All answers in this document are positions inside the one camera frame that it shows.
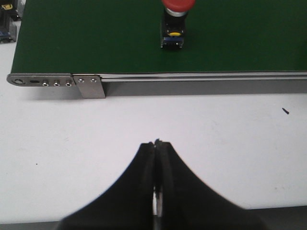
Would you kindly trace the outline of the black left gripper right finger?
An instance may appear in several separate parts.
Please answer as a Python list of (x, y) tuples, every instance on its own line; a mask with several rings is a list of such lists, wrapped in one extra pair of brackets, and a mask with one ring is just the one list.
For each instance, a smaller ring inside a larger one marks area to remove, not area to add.
[(256, 215), (211, 189), (180, 158), (171, 143), (157, 139), (155, 191), (162, 230), (265, 230)]

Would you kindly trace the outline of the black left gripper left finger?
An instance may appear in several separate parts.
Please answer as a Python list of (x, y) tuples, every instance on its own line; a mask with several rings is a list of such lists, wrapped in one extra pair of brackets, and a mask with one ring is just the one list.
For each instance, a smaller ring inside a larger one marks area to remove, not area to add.
[(58, 230), (153, 229), (155, 149), (140, 145), (124, 173), (90, 204), (65, 217)]

